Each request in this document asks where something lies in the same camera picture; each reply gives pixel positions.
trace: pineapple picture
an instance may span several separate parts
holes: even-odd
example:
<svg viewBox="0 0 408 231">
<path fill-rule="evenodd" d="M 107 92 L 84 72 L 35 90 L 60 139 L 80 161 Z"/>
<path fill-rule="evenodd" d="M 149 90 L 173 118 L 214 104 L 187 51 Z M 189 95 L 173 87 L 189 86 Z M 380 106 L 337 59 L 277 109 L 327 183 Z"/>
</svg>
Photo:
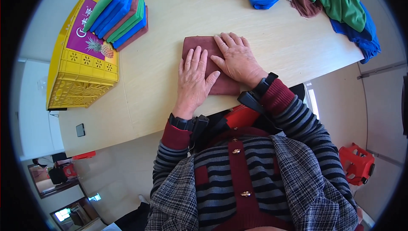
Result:
<svg viewBox="0 0 408 231">
<path fill-rule="evenodd" d="M 93 50 L 95 52 L 100 52 L 102 55 L 106 56 L 107 58 L 113 58 L 113 49 L 108 44 L 100 44 L 99 42 L 95 41 L 93 38 L 89 37 L 88 41 L 86 41 L 88 47 L 87 50 Z"/>
</svg>

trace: table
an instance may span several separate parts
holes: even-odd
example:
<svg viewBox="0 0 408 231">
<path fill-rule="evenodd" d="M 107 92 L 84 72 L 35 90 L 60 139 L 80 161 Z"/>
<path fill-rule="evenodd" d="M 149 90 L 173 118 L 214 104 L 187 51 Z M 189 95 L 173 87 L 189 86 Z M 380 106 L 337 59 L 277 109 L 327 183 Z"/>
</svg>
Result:
<svg viewBox="0 0 408 231">
<path fill-rule="evenodd" d="M 363 59 L 327 15 L 301 17 L 288 0 L 256 10 L 248 0 L 145 0 L 149 32 L 120 52 L 120 81 L 89 108 L 60 112 L 67 156 L 102 149 L 163 130 L 176 102 L 177 66 L 187 36 L 235 32 L 258 63 L 294 86 Z M 196 115 L 237 106 L 233 96 L 209 96 Z M 75 126 L 84 123 L 86 136 Z"/>
</svg>

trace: stack of folded towels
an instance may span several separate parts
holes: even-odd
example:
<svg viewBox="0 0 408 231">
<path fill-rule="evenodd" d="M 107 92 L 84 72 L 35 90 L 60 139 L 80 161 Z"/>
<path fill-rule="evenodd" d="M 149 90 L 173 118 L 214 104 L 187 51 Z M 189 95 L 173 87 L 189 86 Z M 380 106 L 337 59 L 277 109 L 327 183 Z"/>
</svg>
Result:
<svg viewBox="0 0 408 231">
<path fill-rule="evenodd" d="M 145 0 L 99 0 L 84 31 L 90 30 L 99 39 L 113 44 L 117 51 L 149 30 Z"/>
</svg>

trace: black bag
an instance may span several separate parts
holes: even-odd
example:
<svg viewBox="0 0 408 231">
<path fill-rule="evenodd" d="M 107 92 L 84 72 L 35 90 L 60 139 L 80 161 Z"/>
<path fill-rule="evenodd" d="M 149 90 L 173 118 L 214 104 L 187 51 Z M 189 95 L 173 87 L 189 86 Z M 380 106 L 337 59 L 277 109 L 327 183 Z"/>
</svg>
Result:
<svg viewBox="0 0 408 231">
<path fill-rule="evenodd" d="M 60 167 L 53 168 L 48 172 L 52 184 L 66 183 L 68 178 L 65 176 L 64 170 Z"/>
</svg>

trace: purple label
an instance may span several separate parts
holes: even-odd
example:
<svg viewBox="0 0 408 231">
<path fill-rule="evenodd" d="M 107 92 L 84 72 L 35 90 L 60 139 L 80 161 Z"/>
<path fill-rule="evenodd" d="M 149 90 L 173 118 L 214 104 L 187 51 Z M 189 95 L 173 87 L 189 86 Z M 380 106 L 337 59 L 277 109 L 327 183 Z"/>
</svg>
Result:
<svg viewBox="0 0 408 231">
<path fill-rule="evenodd" d="M 84 25 L 86 24 L 95 5 L 96 2 L 93 0 L 85 0 L 82 4 L 69 34 L 67 48 L 105 60 L 105 56 L 100 52 L 100 48 L 98 50 L 98 44 L 103 45 L 104 40 L 98 39 L 98 37 L 91 33 L 91 31 L 83 31 Z"/>
</svg>

